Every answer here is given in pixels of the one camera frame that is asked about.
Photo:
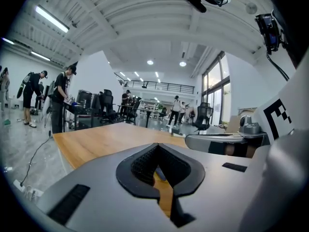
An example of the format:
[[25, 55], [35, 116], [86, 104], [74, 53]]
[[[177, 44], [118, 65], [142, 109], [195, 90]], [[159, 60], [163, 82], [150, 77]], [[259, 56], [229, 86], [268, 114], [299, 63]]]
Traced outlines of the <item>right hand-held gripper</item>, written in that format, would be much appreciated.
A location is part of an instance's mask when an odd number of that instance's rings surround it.
[[[185, 210], [202, 232], [296, 232], [309, 215], [309, 57], [304, 55], [281, 91], [254, 113], [270, 145], [256, 149], [244, 172], [224, 163], [226, 143], [212, 141], [200, 154], [205, 178], [185, 199]], [[234, 144], [245, 158], [248, 144]]]

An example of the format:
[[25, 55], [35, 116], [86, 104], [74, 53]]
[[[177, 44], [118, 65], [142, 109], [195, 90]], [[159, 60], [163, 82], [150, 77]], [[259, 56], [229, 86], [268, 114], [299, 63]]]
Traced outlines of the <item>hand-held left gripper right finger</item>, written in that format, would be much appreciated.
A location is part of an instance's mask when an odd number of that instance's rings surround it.
[[165, 144], [158, 145], [158, 166], [173, 189], [170, 220], [178, 228], [195, 218], [185, 213], [179, 198], [194, 194], [205, 178], [203, 165]]

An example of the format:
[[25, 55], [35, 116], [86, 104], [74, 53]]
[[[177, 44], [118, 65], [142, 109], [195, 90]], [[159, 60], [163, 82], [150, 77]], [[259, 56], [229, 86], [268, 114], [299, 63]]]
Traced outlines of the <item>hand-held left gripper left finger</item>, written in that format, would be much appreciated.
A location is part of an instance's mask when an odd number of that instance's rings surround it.
[[154, 173], [158, 166], [158, 144], [151, 144], [122, 160], [116, 168], [116, 179], [132, 196], [143, 199], [160, 199], [154, 187]]

